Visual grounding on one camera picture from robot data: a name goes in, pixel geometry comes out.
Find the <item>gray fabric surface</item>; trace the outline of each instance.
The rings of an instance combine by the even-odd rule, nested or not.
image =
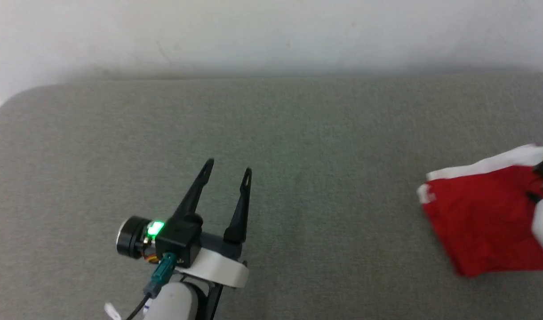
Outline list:
[[[142,81],[33,89],[0,110],[0,319],[127,315],[152,268],[128,216],[168,217],[205,160],[222,233],[254,172],[222,319],[543,319],[543,272],[455,275],[424,174],[543,144],[543,75]]]

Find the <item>cable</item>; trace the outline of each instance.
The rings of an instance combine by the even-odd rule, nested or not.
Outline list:
[[[125,318],[125,320],[133,319],[139,313],[139,311],[141,311],[143,306],[145,306],[145,304],[147,303],[147,300],[149,300],[149,298],[151,298],[151,294],[150,293],[145,294],[145,296],[143,297],[143,300],[141,300],[141,302],[137,305],[135,310],[133,310],[133,312],[131,312],[131,314],[127,318]]]
[[[168,281],[172,276],[172,272],[175,270],[175,261],[176,255],[174,255],[174,253],[165,253],[163,255],[163,259],[161,259],[161,261],[157,265],[157,268],[151,275],[151,280],[145,286],[145,288],[143,288],[143,293],[149,293],[151,295],[151,298],[153,299],[157,298],[159,292],[161,291],[161,288],[163,288],[164,285],[168,284]]]
[[[144,259],[148,263],[152,263],[152,264],[158,264],[159,263],[159,259],[157,259],[157,256],[156,256],[155,253],[153,253],[152,255],[148,255],[148,256],[144,257]]]

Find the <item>white tag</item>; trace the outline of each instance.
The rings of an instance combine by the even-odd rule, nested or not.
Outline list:
[[[113,304],[106,302],[106,304],[104,305],[104,310],[113,320],[121,320],[121,316],[117,312],[116,308],[113,307]]]

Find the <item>teal connector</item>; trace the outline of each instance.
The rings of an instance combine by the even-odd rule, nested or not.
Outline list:
[[[176,256],[173,253],[165,253],[163,259],[161,259],[159,265],[151,275],[151,280],[145,288],[143,288],[143,293],[151,295],[151,298],[156,298],[161,291],[161,288],[168,284],[175,267]]]

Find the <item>white wall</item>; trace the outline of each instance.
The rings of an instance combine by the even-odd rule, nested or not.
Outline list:
[[[87,79],[543,71],[543,0],[0,0],[0,104]]]

